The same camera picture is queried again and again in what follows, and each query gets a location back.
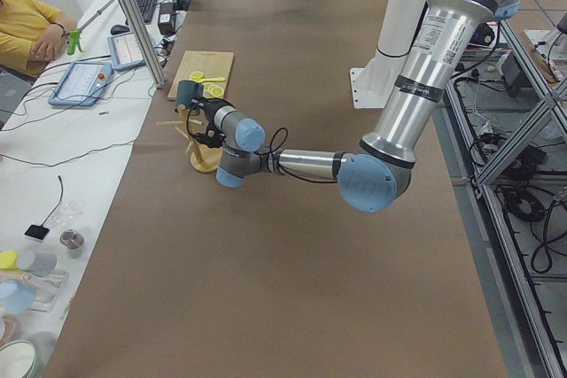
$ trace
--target black box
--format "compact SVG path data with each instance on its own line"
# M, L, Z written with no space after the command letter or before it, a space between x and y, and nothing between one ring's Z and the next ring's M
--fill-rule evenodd
M159 4L158 28L162 35L175 33L174 4L170 2Z

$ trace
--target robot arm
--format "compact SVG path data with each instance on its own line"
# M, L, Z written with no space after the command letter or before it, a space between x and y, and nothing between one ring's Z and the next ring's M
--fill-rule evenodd
M445 86L480 23L506 19L517 0L427 0L429 10L376 127L361 152L260 149L264 131L226 101L207 117L226 135L217 180L237 188L262 171L336 181L354 208L376 212L408 188L414 148Z

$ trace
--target computer mouse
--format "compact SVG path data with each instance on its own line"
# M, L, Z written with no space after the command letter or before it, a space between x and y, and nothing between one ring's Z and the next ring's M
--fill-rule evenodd
M130 31L130 27L123 26L122 24L116 24L110 29L111 35L121 35L122 33L127 33Z

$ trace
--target yellow shirt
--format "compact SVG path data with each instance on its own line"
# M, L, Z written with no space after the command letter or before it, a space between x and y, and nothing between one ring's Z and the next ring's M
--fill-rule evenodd
M0 0L0 64L37 77L45 62L27 62L29 51L60 10L38 0Z

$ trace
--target hand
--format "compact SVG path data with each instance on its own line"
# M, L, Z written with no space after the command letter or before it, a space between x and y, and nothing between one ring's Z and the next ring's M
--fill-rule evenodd
M65 44L66 39L62 35L63 31L59 26L51 25L45 28L32 45L32 58L36 61L47 62L55 59Z

